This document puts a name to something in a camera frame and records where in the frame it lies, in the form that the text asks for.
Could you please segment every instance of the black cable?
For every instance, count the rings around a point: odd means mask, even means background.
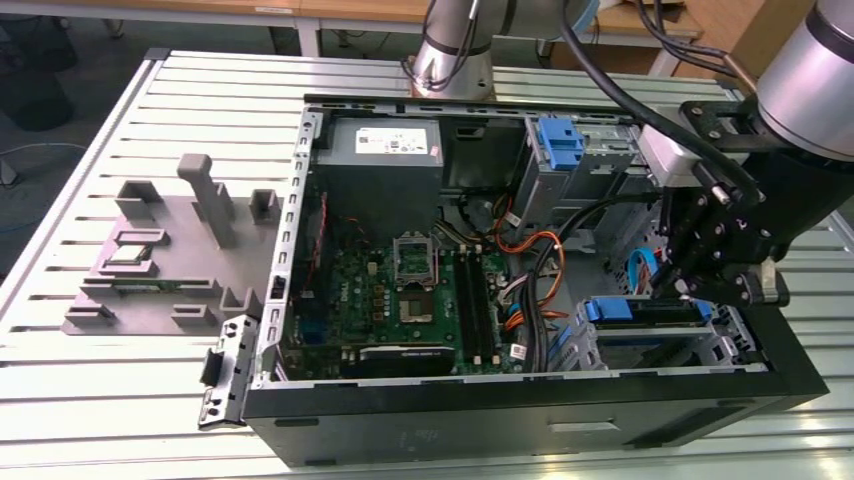
[[[565,241],[567,238],[572,235],[575,229],[584,223],[584,221],[595,215],[600,210],[605,209],[609,206],[617,205],[620,203],[651,203],[660,198],[660,194],[656,192],[647,192],[640,194],[628,194],[628,195],[615,195],[612,197],[604,198],[597,202],[592,203],[587,207],[581,208],[575,214],[569,217],[569,219],[560,225],[557,228],[556,235],[560,239],[560,243]],[[536,262],[533,264],[533,269],[528,272],[528,280],[525,281],[521,287],[521,298],[523,299],[533,299],[533,305],[537,302],[537,293],[536,293],[536,278],[539,276],[539,272],[543,270],[545,266],[545,262],[548,261],[548,255],[553,253],[553,248],[544,248],[537,257]],[[524,310],[524,305],[521,305],[524,312],[524,322],[528,324],[528,336],[536,338],[537,344],[543,347],[543,352],[532,352],[529,355],[536,355],[537,365],[532,368],[541,368],[541,370],[533,371],[548,371],[548,351],[545,345],[548,344],[548,332],[545,331],[545,323],[543,320],[543,316],[539,312],[539,308],[533,308],[532,310]]]
[[[637,7],[637,15],[640,16],[640,21],[643,22],[643,26],[649,31],[652,36],[661,42],[669,45],[671,47],[697,53],[700,55],[707,55],[709,57],[723,58],[727,55],[727,52],[713,47],[703,47],[701,45],[691,45],[681,40],[676,40],[667,36],[664,31],[664,20],[663,20],[663,6],[660,0],[655,0],[655,18],[657,22],[657,26],[652,25],[652,21],[649,20],[649,16],[645,13],[645,7],[643,6],[643,2],[635,2],[635,6]]]
[[[592,45],[592,47],[597,47],[599,46],[599,35],[601,34],[601,25],[599,24],[599,15],[596,15],[595,17],[592,17],[592,38],[589,39],[589,45]]]
[[[575,214],[567,219],[565,222],[557,227],[555,234],[560,239],[560,243],[565,242],[569,238],[575,229],[587,221],[587,219],[595,215],[603,209],[619,205],[621,203],[652,203],[657,201],[661,197],[657,192],[644,192],[636,194],[623,194],[613,195],[612,197],[603,198],[601,200],[591,203],[584,208],[581,208]],[[533,267],[533,271],[536,273],[540,272],[543,267],[545,266],[545,262],[548,261],[548,255],[553,253],[553,249],[545,248],[536,257],[536,263]]]
[[[661,43],[661,48],[667,51],[667,53],[669,53],[669,55],[676,57],[683,62],[689,63],[691,65],[695,65],[700,68],[704,68],[705,70],[711,70],[712,72],[721,73],[723,75],[727,75],[729,77],[735,76],[735,73],[732,72],[732,70],[729,70],[729,68],[725,65],[717,65],[716,63],[711,63],[703,59],[692,57],[683,51],[676,50],[673,47],[671,47],[665,43]]]
[[[536,350],[533,355],[533,372],[545,372],[548,370],[548,333],[545,331],[545,323],[543,316],[539,313],[539,305],[536,301],[536,279],[537,275],[528,274],[525,281],[525,289],[523,295],[527,292],[527,320],[533,324],[533,335],[536,339]]]
[[[672,40],[669,37],[667,37],[664,33],[664,30],[663,30],[664,18],[663,18],[663,12],[660,11],[660,9],[655,10],[656,25],[653,25],[652,20],[649,20],[649,16],[645,13],[645,9],[643,5],[637,3],[636,6],[637,6],[637,16],[640,17],[643,26],[649,31],[652,36],[661,41],[661,47],[667,51],[667,53],[669,53],[673,57],[676,57],[683,62],[689,63],[691,65],[696,65],[697,67],[711,70],[713,72],[721,73],[723,75],[728,75],[731,77],[735,76],[732,70],[729,70],[727,66],[711,63],[703,59],[699,59],[691,56],[688,53],[685,53],[684,50],[680,50],[672,45],[673,43],[676,43],[676,41]]]
[[[577,36],[569,28],[565,19],[565,7],[569,0],[563,0],[563,15],[560,16],[560,32],[563,40],[575,54],[579,63],[587,75],[599,86],[605,95],[613,102],[625,109],[643,123],[655,128],[664,136],[669,137],[679,145],[699,157],[699,164],[708,167],[711,172],[732,182],[735,188],[741,195],[740,200],[747,205],[759,203],[759,189],[752,178],[735,161],[728,158],[717,149],[701,140],[693,133],[685,130],[672,120],[663,117],[649,107],[640,103],[625,91],[616,85],[611,77],[596,66],[589,56],[584,52],[583,44],[577,40]]]
[[[536,315],[531,315],[531,309],[528,305],[529,292],[524,286],[517,290],[519,306],[521,308],[521,315],[524,318],[523,324],[525,329],[525,346],[523,372],[533,373],[537,369],[539,363],[539,350],[537,350],[537,332],[535,325]]]
[[[344,33],[338,32],[337,30],[330,30],[330,32],[346,44],[346,47],[350,47],[356,52],[358,52],[358,55],[361,55],[361,58],[364,60],[368,60],[373,55],[376,55],[380,52],[380,50],[385,46],[385,42],[388,41],[388,37],[390,36],[390,32],[385,33],[385,36],[380,40],[380,42],[376,45],[376,47],[373,48],[373,50],[370,50],[369,52],[364,52],[358,47],[356,47],[352,43],[349,43],[349,40],[346,38],[349,36],[352,36],[354,38],[358,38],[361,35],[358,35],[358,36],[348,35],[345,30],[342,30]]]

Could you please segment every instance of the aluminum extrusion table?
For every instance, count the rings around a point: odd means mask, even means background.
[[[497,68],[497,99],[608,105],[569,72]],[[715,83],[636,76],[647,104],[725,99]],[[65,309],[118,214],[122,182],[176,178],[184,152],[216,158],[232,195],[285,196],[302,95],[404,96],[393,62],[170,52],[148,59],[0,288],[0,477],[827,478],[854,472],[854,238],[833,215],[781,263],[791,327],[831,393],[752,417],[676,449],[422,462],[288,472],[248,429],[196,431],[212,337],[66,337]]]

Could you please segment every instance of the wooden desk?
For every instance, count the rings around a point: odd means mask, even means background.
[[[420,33],[428,5],[429,0],[0,0],[0,12],[290,27],[298,31],[302,55],[318,57],[321,30]],[[599,29],[597,41],[603,45],[660,48],[632,5],[599,12]],[[667,31],[688,41],[701,35],[701,28],[687,13],[677,22],[667,22]],[[580,37],[588,42],[592,28]],[[669,76],[677,63],[661,51],[649,74]]]
[[[49,8],[114,8],[168,10],[190,13],[236,13],[244,15],[294,15],[301,0],[19,0],[0,2],[1,6],[26,3]]]
[[[429,0],[301,0],[298,15],[304,19],[316,19],[317,31],[341,28],[344,30],[368,30],[382,32],[417,33],[424,21]],[[597,15],[599,39],[603,45],[621,45],[660,49],[659,41],[652,37],[637,18],[633,5],[611,7]],[[684,41],[692,41],[703,34],[703,29],[687,12],[676,22],[664,21],[667,33]],[[580,35],[584,42],[592,39],[593,28]],[[300,31],[302,51],[312,51],[312,35]],[[671,76],[679,60],[660,50],[649,75]]]
[[[429,0],[301,0],[298,15],[302,17],[340,18],[378,22],[424,22]],[[633,5],[617,5],[599,12],[601,33],[649,37],[637,18]],[[665,22],[667,33],[676,37],[696,38],[703,30],[689,15],[677,22]]]

